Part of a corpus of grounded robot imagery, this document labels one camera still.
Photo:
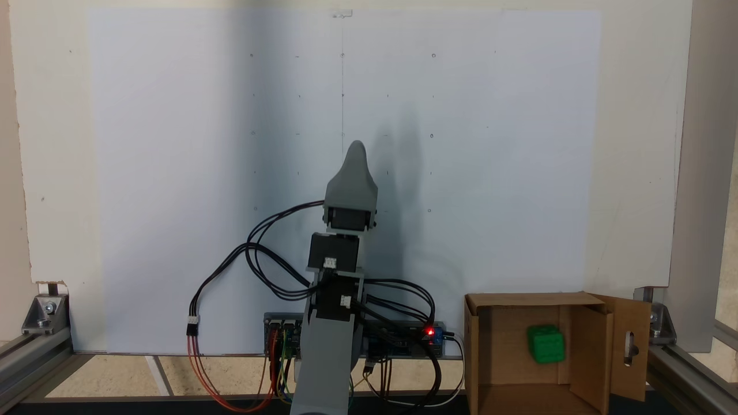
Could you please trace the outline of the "grey pointed fixed gripper finger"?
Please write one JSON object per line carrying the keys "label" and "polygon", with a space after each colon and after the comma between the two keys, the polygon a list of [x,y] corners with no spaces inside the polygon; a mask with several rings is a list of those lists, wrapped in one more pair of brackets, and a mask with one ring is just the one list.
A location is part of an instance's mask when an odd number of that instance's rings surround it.
{"label": "grey pointed fixed gripper finger", "polygon": [[340,182],[376,186],[367,163],[366,146],[361,140],[353,140],[346,152],[339,171],[330,179],[329,186],[337,186]]}

